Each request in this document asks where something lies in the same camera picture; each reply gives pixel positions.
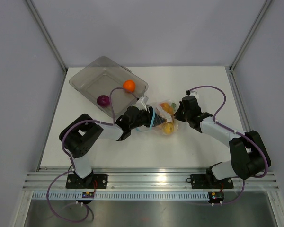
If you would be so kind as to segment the orange fake orange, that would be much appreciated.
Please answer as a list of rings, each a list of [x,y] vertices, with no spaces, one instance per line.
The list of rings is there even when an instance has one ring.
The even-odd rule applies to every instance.
[[[126,92],[134,92],[136,89],[136,83],[132,80],[127,80],[123,83],[123,88]]]

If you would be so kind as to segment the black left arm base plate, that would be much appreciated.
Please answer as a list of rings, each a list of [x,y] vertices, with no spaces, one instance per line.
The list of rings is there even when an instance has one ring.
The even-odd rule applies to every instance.
[[[80,178],[76,174],[67,176],[67,189],[106,189],[108,175],[107,174],[93,174],[86,178]]]

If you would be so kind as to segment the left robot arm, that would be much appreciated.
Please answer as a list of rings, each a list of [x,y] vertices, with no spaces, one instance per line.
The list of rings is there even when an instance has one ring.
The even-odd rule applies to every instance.
[[[105,189],[107,175],[94,173],[87,153],[98,139],[123,141],[133,129],[144,126],[148,129],[166,123],[153,107],[146,109],[130,106],[115,123],[101,122],[84,113],[67,126],[59,135],[62,150],[71,160],[72,173],[68,173],[67,189]]]

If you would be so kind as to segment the purple fake onion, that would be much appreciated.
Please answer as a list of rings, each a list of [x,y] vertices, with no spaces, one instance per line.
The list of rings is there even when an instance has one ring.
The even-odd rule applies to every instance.
[[[106,95],[100,95],[97,98],[97,104],[101,107],[107,107],[110,105],[110,98],[109,96]]]

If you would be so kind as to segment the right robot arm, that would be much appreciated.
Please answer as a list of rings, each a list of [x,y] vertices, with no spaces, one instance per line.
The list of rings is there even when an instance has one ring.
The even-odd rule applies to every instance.
[[[202,112],[194,96],[180,101],[175,118],[189,123],[199,133],[207,134],[230,150],[230,160],[208,167],[204,174],[191,174],[193,189],[232,189],[232,178],[246,180],[258,177],[259,172],[267,173],[271,159],[261,136],[256,131],[235,131],[215,122],[210,113]]]

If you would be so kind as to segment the clear zip top bag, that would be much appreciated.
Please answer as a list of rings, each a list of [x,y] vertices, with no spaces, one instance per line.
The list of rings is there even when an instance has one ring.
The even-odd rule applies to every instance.
[[[173,109],[174,109],[174,114],[176,113],[176,110],[178,109],[178,104],[176,104],[175,102],[171,101],[171,100],[165,100],[165,101],[162,101],[162,102],[155,102],[155,103],[151,103],[149,105],[147,105],[147,108],[148,107],[153,107],[154,110],[156,111],[157,114],[159,114],[159,116],[163,117],[164,119],[166,119],[167,122],[172,122],[174,123],[175,125],[175,131],[173,134],[175,134],[178,130],[178,121],[175,119],[175,116],[174,115],[170,115],[168,114],[167,112],[165,112],[162,107],[160,106],[161,103],[169,103]],[[145,126],[140,126],[138,128],[136,128],[136,130],[138,132],[145,132],[145,131],[155,131],[157,133],[160,133],[162,135],[165,135],[163,132],[162,132],[162,125],[160,126],[157,126],[157,127],[154,127],[154,128],[147,128]]]

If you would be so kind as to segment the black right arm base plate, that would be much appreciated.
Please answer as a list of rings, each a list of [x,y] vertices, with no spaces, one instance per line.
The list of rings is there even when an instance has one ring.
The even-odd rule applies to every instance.
[[[190,180],[192,189],[233,189],[233,182],[230,178],[215,180],[207,174],[191,174]]]

